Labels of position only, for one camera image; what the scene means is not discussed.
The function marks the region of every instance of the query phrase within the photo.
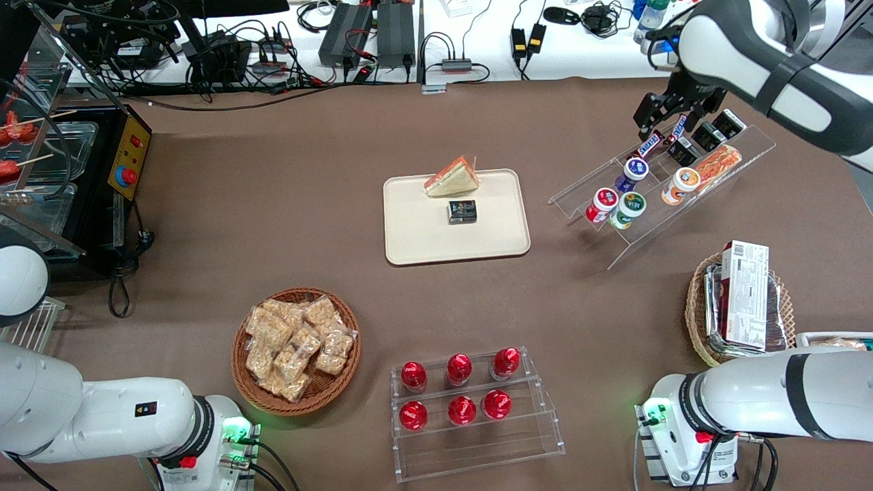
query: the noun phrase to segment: red button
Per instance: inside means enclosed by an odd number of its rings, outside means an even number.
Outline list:
[[[694,435],[694,438],[697,439],[698,443],[710,443],[715,439],[715,435],[710,435],[707,432],[697,432],[697,434]]]
[[[188,457],[182,457],[182,459],[179,460],[179,466],[183,469],[193,469],[196,465],[197,457],[193,455],[189,455]]]
[[[124,184],[130,185],[136,182],[136,171],[133,169],[124,169],[121,172],[121,180]]]

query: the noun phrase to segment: water bottle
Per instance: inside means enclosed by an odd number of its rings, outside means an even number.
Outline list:
[[[643,14],[640,16],[640,24],[636,27],[636,31],[634,31],[635,43],[641,44],[646,32],[661,27],[663,15],[667,12],[668,6],[670,6],[670,0],[649,0],[645,10],[643,10]]]

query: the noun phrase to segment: round wicker basket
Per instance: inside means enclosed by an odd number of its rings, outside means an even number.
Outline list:
[[[694,276],[691,277],[691,284],[688,286],[688,301],[685,304],[685,325],[688,326],[688,334],[691,337],[691,343],[694,345],[694,350],[698,355],[711,367],[724,363],[732,359],[732,356],[722,355],[709,347],[706,339],[706,288],[704,285],[706,268],[716,263],[721,262],[721,252],[713,254],[707,260],[700,263],[698,269],[694,271]],[[782,322],[785,324],[785,336],[788,341],[788,347],[796,346],[796,335],[794,333],[794,307],[791,304],[791,297],[788,296],[788,291],[779,276],[773,275],[780,287],[780,307],[779,315],[782,317]]]
[[[316,370],[313,360],[304,372],[312,378],[312,382],[306,387],[303,398],[298,403],[293,403],[285,398],[273,395],[258,386],[255,382],[255,377],[245,368],[245,359],[248,356],[245,346],[248,344],[249,339],[251,339],[251,336],[245,332],[245,325],[249,321],[249,316],[247,315],[243,319],[243,323],[240,324],[237,336],[233,340],[230,370],[233,373],[233,382],[237,385],[239,393],[258,409],[279,416],[302,416],[309,414],[321,409],[334,400],[352,380],[352,376],[358,369],[358,363],[361,360],[361,330],[354,318],[354,314],[352,314],[352,310],[344,301],[340,300],[340,297],[318,288],[299,287],[273,294],[269,298],[278,301],[302,302],[315,301],[321,295],[327,295],[330,298],[340,313],[343,323],[349,328],[358,331],[352,351],[348,355],[346,368],[338,376],[333,376],[321,370]]]

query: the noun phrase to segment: white box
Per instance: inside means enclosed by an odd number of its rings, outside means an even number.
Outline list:
[[[473,13],[472,0],[439,0],[445,9],[445,15],[451,17],[460,17]]]
[[[770,248],[732,240],[721,261],[721,335],[727,342],[766,348],[767,272]]]

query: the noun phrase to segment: brown tablecloth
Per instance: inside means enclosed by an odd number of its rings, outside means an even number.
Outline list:
[[[684,298],[691,272],[725,242],[771,247],[798,330],[869,330],[873,317],[873,277],[863,267],[871,216],[846,165],[735,99],[725,105],[758,124],[776,149],[605,271],[611,252],[585,246],[584,225],[567,226],[546,201],[627,148],[637,104],[663,87],[565,80],[452,86],[436,96],[418,86],[356,87],[208,114],[137,105],[155,130],[139,203],[157,240],[128,282],[133,316],[109,315],[105,283],[64,286],[69,319],[49,352],[86,380],[176,377],[194,393],[234,398],[308,491],[631,489],[632,406],[658,378],[705,368],[685,333]],[[478,154],[482,169],[519,174],[530,252],[391,266],[382,184],[434,172],[464,152]],[[237,393],[230,342],[252,304],[297,285],[346,300],[361,324],[363,358],[324,411],[274,418]],[[530,350],[557,406],[567,455],[398,487],[390,368],[507,345]],[[776,446],[777,489],[869,486],[873,446],[809,438]],[[740,480],[722,489],[748,488],[756,450],[741,449]],[[270,459],[262,463],[278,472]],[[0,466],[0,488],[39,489],[9,462]],[[129,457],[35,468],[65,491],[149,489]],[[647,481],[642,462],[640,472],[642,489],[667,489]]]

